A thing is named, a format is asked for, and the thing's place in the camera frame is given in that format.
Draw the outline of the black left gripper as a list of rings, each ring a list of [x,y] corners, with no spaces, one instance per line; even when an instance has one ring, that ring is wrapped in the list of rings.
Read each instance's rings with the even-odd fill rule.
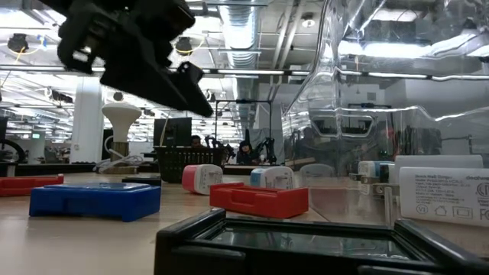
[[[176,72],[169,67],[172,40],[196,23],[184,0],[71,0],[66,18],[91,15],[85,51],[105,61],[100,83],[122,92],[189,111],[203,117],[213,114],[199,87],[203,70],[183,62]],[[129,51],[137,60],[116,60]]]

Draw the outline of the small black display module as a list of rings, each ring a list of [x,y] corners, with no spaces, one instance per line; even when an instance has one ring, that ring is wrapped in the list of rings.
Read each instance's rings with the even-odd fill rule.
[[[161,186],[159,176],[127,176],[121,180],[123,183],[142,183],[150,186]]]

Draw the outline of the red white charger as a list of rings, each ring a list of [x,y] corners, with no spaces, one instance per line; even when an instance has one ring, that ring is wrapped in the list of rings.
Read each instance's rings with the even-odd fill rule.
[[[182,187],[191,193],[210,194],[210,186],[222,182],[223,170],[214,164],[196,164],[184,167]]]

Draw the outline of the small blue white charger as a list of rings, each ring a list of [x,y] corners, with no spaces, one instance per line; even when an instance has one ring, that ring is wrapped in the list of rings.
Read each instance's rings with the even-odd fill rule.
[[[249,183],[253,187],[295,189],[294,172],[289,167],[259,167],[251,171]]]

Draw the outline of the red digital display module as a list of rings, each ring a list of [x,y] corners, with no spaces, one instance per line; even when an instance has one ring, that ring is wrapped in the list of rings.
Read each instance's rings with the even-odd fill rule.
[[[309,210],[309,190],[272,189],[223,183],[210,187],[212,207],[265,218],[292,218]]]
[[[0,197],[29,196],[37,187],[57,185],[64,182],[64,175],[0,177]]]

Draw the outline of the large blue white charger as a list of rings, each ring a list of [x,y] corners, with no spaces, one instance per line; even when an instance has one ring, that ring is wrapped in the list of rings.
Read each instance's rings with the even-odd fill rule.
[[[391,188],[394,196],[400,194],[399,185],[394,182],[395,163],[391,161],[360,161],[357,173],[349,177],[358,183],[364,195],[384,196],[386,188]]]

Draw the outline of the white wall charger cube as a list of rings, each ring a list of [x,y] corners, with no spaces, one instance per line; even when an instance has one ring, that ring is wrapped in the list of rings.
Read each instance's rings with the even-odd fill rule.
[[[489,227],[489,169],[402,167],[404,218]]]
[[[399,155],[395,167],[483,168],[481,155]]]

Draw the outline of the black background monitor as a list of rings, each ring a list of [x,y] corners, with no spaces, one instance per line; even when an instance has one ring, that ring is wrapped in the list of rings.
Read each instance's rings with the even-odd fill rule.
[[[192,119],[155,119],[153,139],[154,146],[189,147],[192,141]]]

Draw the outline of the black ceiling fixture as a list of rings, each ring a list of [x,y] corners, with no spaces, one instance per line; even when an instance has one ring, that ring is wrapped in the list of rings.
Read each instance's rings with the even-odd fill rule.
[[[7,42],[9,50],[15,53],[23,53],[29,49],[28,42],[26,40],[27,35],[21,33],[14,33]]]
[[[190,56],[193,52],[193,46],[191,44],[190,37],[179,37],[175,44],[175,51],[180,56]]]

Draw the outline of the black mesh basket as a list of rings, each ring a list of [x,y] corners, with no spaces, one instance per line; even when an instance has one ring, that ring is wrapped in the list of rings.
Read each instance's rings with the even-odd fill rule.
[[[222,165],[224,151],[208,147],[155,147],[160,178],[167,183],[181,183],[183,170],[188,165]]]

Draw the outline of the white building pillar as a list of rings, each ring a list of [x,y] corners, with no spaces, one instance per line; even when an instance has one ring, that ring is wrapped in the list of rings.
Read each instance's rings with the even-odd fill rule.
[[[97,163],[102,157],[104,94],[99,79],[79,76],[73,113],[71,163]]]

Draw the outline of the blue plastic box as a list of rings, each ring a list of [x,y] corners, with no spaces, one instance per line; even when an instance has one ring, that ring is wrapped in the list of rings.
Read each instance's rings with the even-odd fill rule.
[[[160,211],[161,188],[145,183],[70,183],[31,190],[29,215],[119,218],[133,222]]]

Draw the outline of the clear plastic container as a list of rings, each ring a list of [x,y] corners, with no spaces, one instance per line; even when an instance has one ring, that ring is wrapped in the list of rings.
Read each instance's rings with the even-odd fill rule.
[[[489,0],[324,0],[312,71],[283,117],[287,165],[329,222],[392,225],[360,161],[481,155],[489,169]],[[489,259],[489,227],[415,219]]]

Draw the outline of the silver ventilation duct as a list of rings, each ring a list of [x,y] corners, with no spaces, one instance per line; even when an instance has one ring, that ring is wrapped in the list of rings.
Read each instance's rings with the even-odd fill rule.
[[[221,5],[222,35],[225,41],[228,64],[232,69],[250,70],[257,67],[259,8],[252,5]]]

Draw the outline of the black metal table frame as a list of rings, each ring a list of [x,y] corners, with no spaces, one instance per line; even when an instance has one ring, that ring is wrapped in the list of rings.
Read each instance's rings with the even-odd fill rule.
[[[0,163],[0,177],[88,173],[92,172],[95,166],[94,163]]]

